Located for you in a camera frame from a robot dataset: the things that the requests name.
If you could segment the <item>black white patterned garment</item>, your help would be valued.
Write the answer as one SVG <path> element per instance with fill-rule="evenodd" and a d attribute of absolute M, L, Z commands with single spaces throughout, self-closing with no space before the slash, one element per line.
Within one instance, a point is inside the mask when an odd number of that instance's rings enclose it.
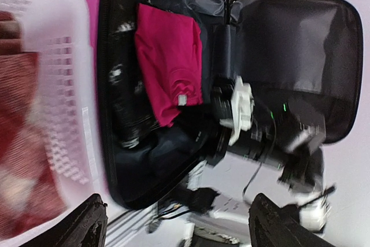
<path fill-rule="evenodd" d="M 138 64 L 136 6 L 143 0 L 111 0 L 108 73 L 113 129 L 120 144 L 134 148 L 158 128 Z"/>

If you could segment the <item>red plaid garment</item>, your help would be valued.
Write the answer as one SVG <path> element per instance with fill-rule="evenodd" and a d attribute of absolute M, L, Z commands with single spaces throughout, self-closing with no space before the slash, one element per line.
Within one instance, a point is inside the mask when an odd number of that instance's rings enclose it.
<path fill-rule="evenodd" d="M 1 12 L 1 239 L 16 237 L 65 210 L 35 110 L 37 52 L 23 50 L 21 25 Z"/>

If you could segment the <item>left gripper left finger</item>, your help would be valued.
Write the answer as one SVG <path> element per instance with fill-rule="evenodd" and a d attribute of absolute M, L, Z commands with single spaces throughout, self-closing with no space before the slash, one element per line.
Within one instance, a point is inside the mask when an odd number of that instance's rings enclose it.
<path fill-rule="evenodd" d="M 17 222 L 11 246 L 104 246 L 107 204 L 97 193 L 71 211 L 58 213 L 53 202 L 40 202 Z"/>

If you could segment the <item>pink hard-shell suitcase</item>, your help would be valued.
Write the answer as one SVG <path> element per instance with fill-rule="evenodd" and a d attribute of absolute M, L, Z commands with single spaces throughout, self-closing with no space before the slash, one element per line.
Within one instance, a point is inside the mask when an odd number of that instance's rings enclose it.
<path fill-rule="evenodd" d="M 108 190 L 145 209 L 227 151 L 312 189 L 351 131 L 363 65 L 345 0 L 87 0 Z"/>

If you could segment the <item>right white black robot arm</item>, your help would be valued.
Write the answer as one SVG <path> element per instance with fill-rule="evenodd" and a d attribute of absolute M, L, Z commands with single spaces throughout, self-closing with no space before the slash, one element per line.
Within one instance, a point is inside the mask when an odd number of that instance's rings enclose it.
<path fill-rule="evenodd" d="M 279 182 L 298 199 L 292 213 L 308 230 L 321 230 L 332 188 L 325 188 L 323 181 L 325 116 L 314 100 L 298 92 L 253 93 L 241 78 L 221 76 L 213 81 L 210 100 L 222 130 L 216 151 L 206 162 L 215 166 L 231 152 L 281 170 Z"/>

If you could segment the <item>solid red garment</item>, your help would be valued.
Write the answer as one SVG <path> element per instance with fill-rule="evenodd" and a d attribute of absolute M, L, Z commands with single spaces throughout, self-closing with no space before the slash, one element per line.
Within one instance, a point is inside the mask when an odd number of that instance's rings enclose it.
<path fill-rule="evenodd" d="M 170 127 L 178 106 L 203 103 L 202 42 L 197 22 L 188 16 L 140 3 L 134 35 L 136 56 L 153 113 Z"/>

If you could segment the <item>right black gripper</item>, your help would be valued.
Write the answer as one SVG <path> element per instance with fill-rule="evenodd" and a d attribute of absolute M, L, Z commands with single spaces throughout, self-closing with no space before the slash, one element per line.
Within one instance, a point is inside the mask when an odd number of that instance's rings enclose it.
<path fill-rule="evenodd" d="M 251 128 L 241 131 L 229 145 L 231 129 L 215 126 L 213 134 L 201 148 L 202 157 L 216 165 L 226 152 L 238 154 L 286 172 L 309 172 L 320 165 L 320 146 L 326 138 L 325 117 L 301 98 L 290 98 L 273 114 L 257 97 L 248 121 Z"/>

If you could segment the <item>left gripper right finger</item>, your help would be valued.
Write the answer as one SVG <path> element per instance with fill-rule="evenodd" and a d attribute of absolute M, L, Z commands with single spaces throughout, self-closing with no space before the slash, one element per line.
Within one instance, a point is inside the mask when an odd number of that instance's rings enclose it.
<path fill-rule="evenodd" d="M 262 193 L 256 195 L 249 209 L 249 233 L 252 247 L 331 246 Z"/>

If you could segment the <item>white perforated plastic basket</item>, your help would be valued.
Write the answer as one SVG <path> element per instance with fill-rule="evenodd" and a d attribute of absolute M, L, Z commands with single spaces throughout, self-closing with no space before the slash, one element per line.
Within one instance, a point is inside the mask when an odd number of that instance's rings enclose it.
<path fill-rule="evenodd" d="M 24 49 L 39 53 L 47 154 L 60 193 L 77 205 L 103 193 L 95 69 L 86 0 L 1 0 L 21 23 Z"/>

